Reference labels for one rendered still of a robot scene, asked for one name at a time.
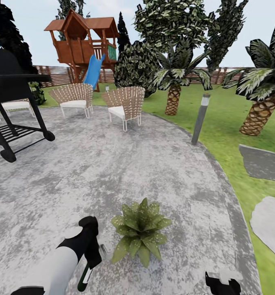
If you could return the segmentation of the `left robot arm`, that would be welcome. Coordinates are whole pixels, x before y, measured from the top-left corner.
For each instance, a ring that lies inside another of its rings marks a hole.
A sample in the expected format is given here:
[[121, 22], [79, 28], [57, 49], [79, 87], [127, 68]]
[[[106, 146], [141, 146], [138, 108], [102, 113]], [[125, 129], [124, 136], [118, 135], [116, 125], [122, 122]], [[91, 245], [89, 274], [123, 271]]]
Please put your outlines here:
[[70, 229], [65, 240], [56, 248], [10, 295], [64, 295], [81, 257], [89, 268], [102, 262], [102, 249], [107, 260], [112, 260], [112, 248], [104, 239], [97, 239], [98, 221], [94, 216], [84, 217], [79, 226]]

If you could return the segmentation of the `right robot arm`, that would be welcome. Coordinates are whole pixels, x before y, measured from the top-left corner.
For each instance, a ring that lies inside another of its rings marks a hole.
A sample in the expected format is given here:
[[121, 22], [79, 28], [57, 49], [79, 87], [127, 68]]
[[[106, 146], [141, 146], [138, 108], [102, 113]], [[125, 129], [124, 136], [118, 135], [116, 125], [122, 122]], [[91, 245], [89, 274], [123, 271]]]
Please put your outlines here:
[[242, 274], [224, 269], [220, 269], [218, 273], [220, 278], [209, 278], [208, 273], [206, 273], [206, 285], [210, 286], [211, 293], [213, 295], [240, 295], [239, 284], [234, 280], [243, 280]]

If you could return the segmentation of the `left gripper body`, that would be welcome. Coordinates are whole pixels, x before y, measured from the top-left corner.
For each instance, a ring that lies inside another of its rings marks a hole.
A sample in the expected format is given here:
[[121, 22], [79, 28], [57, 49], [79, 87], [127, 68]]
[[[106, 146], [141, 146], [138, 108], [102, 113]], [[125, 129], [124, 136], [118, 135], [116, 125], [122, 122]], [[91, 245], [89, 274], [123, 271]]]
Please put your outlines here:
[[102, 262], [102, 257], [99, 253], [98, 248], [98, 240], [96, 239], [95, 246], [90, 247], [85, 250], [84, 256], [86, 260], [88, 261], [89, 268], [93, 269], [95, 266], [100, 264]]

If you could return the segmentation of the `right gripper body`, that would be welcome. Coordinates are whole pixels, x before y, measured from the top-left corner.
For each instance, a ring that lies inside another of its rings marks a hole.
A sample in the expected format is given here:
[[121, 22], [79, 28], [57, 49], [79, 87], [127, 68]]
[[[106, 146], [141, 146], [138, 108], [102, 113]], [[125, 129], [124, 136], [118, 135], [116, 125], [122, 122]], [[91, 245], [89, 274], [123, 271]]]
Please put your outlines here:
[[213, 295], [223, 295], [225, 292], [233, 293], [233, 295], [240, 295], [239, 284], [234, 280], [229, 280], [229, 285], [224, 285], [219, 278], [209, 278], [211, 293]]

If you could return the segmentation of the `insectifuge atomizer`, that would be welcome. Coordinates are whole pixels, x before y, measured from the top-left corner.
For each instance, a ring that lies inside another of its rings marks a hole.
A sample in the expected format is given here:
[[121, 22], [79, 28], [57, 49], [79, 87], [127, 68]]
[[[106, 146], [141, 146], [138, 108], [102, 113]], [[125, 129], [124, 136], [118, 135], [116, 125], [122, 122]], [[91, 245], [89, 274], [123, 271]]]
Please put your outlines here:
[[87, 263], [86, 268], [84, 269], [83, 275], [80, 278], [80, 282], [77, 286], [77, 289], [80, 292], [83, 292], [86, 289], [93, 271], [94, 271], [94, 268], [90, 269], [89, 264]]

